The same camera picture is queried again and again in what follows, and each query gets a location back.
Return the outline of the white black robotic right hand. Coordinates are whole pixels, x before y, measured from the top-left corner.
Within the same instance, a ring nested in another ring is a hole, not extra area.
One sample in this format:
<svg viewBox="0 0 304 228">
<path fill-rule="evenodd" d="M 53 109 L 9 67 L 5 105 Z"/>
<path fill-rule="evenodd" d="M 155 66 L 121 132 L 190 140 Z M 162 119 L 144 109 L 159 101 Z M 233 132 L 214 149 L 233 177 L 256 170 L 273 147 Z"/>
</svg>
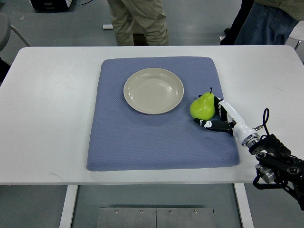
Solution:
<svg viewBox="0 0 304 228">
<path fill-rule="evenodd" d="M 214 107 L 220 120 L 195 118 L 193 121 L 207 130 L 232 134 L 242 146 L 250 147 L 259 141 L 257 131 L 248 127 L 244 119 L 225 100 L 214 97 Z"/>
</svg>

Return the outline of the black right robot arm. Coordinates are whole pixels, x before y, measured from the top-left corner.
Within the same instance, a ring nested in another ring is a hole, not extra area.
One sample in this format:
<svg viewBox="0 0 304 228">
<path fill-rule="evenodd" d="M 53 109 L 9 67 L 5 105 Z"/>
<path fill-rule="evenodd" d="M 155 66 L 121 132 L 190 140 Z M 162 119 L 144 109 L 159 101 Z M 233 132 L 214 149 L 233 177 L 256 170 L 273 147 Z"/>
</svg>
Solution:
<svg viewBox="0 0 304 228">
<path fill-rule="evenodd" d="M 259 137 L 252 134 L 245 139 L 245 146 L 254 155 L 256 177 L 253 185 L 259 190 L 283 189 L 291 195 L 304 209 L 304 161 L 293 156 L 291 151 L 274 135 L 270 134 L 266 123 L 269 109 L 263 112 L 263 123 L 266 134 Z"/>
</svg>

